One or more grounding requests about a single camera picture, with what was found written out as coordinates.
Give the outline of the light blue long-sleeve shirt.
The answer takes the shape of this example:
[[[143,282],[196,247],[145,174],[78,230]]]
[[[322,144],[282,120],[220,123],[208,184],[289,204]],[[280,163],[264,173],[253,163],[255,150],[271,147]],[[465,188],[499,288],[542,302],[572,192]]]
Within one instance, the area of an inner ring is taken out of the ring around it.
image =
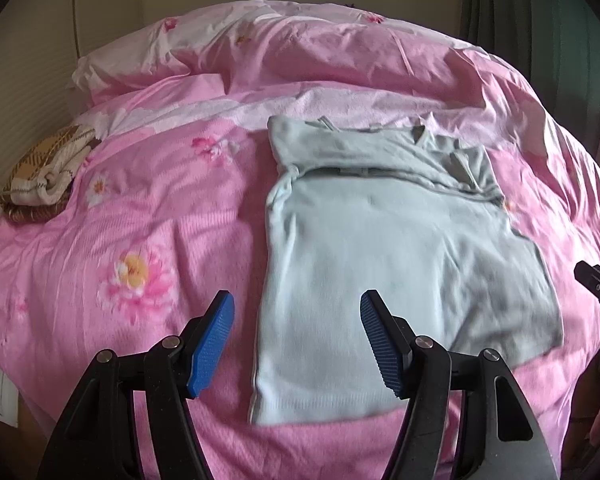
[[[564,340],[538,246],[510,223],[486,149],[424,127],[340,129],[274,116],[268,270],[250,419],[336,422],[393,410],[360,318],[375,289],[445,349],[517,366]]]

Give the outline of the brown plaid folded clothes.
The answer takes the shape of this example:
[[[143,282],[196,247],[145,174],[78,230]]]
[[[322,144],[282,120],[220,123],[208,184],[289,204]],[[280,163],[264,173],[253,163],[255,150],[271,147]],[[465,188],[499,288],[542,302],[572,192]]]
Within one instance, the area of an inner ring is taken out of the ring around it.
[[[99,143],[94,128],[72,125],[33,145],[1,190],[0,206],[7,220],[44,223],[61,214],[76,174]]]

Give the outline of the pink floral duvet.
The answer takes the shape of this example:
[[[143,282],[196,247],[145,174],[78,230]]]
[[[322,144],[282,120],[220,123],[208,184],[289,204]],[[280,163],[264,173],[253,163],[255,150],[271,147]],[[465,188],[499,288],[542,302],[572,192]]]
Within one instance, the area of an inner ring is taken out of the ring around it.
[[[600,167],[505,62],[344,6],[251,0],[98,49],[70,84],[99,146],[66,209],[0,220],[0,367],[58,417],[102,348],[144,351],[220,289],[192,404],[219,479],[373,479],[404,412],[375,289],[452,351],[504,356],[562,452],[600,307]]]

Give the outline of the dark green curtain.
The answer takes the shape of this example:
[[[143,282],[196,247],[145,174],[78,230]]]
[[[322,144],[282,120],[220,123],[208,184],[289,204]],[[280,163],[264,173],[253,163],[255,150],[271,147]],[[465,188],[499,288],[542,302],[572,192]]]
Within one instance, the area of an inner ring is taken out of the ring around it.
[[[462,0],[460,36],[519,70],[547,111],[600,151],[600,20],[585,0]]]

